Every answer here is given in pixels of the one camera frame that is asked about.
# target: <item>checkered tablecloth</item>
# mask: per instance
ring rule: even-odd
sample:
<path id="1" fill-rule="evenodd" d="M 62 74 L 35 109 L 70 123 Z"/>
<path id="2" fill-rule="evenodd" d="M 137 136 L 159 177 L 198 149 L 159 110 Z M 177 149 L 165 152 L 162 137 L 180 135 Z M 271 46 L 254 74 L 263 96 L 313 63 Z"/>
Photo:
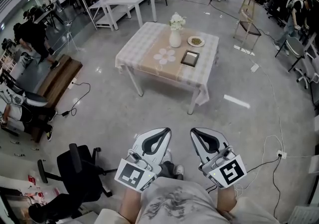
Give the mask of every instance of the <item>checkered tablecloth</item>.
<path id="1" fill-rule="evenodd" d="M 143 71 L 141 63 L 144 56 L 168 27 L 166 24 L 146 22 L 117 54 L 115 67 L 121 69 L 122 66 L 128 66 Z M 195 67 L 182 65 L 177 81 L 198 88 L 196 104 L 202 105 L 209 101 L 207 81 L 216 57 L 219 38 L 199 31 L 196 35 L 201 36 L 205 44 L 202 47 L 189 46 L 189 50 L 199 52 L 199 58 Z"/>

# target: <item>white vase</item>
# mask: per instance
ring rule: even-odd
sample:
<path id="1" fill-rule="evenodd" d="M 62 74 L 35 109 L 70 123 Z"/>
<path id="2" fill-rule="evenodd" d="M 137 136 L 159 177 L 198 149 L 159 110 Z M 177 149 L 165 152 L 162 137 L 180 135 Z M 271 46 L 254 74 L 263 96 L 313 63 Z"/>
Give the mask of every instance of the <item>white vase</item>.
<path id="1" fill-rule="evenodd" d="M 169 36 L 169 44 L 173 48 L 178 48 L 181 44 L 181 36 L 179 30 L 172 30 Z"/>

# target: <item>power strip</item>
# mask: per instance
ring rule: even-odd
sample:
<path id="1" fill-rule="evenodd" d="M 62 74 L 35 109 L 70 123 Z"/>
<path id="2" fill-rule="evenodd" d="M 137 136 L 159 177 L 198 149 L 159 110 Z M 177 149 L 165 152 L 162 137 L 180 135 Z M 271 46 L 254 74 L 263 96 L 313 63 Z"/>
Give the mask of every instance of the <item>power strip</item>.
<path id="1" fill-rule="evenodd" d="M 277 156 L 279 155 L 279 154 L 281 154 L 281 158 L 282 159 L 286 159 L 287 158 L 287 153 L 286 152 L 284 152 L 284 151 L 281 151 L 281 150 L 278 150 L 277 151 Z"/>

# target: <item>backpack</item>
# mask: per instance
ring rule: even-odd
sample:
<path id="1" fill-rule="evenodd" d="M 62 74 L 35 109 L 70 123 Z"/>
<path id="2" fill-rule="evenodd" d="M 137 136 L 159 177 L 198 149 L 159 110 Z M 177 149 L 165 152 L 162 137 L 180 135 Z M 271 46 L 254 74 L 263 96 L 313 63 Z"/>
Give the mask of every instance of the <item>backpack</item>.
<path id="1" fill-rule="evenodd" d="M 301 11 L 301 9 L 304 7 L 304 2 L 302 2 L 301 0 L 288 0 L 287 1 L 287 4 L 286 4 L 286 8 L 289 10 L 289 11 L 292 11 L 293 10 L 293 8 L 294 8 L 294 6 L 295 6 L 295 3 L 296 2 L 300 2 L 300 4 L 301 4 L 301 7 L 300 7 L 300 11 Z"/>

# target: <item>plate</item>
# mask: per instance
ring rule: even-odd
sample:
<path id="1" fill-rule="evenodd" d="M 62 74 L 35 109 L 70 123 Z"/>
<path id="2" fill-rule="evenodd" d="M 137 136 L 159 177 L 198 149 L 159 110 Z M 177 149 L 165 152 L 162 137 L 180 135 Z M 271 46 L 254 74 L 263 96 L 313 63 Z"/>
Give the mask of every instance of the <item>plate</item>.
<path id="1" fill-rule="evenodd" d="M 198 39 L 200 39 L 200 40 L 201 40 L 201 43 L 198 44 L 198 45 L 193 44 L 193 43 L 191 42 L 191 40 L 192 40 L 193 38 L 198 38 Z M 203 45 L 205 44 L 205 41 L 204 41 L 204 39 L 203 39 L 202 37 L 200 37 L 200 36 L 195 36 L 195 35 L 190 36 L 190 37 L 188 38 L 187 42 L 188 42 L 191 46 L 194 46 L 194 47 L 201 47 L 201 46 L 203 46 Z"/>

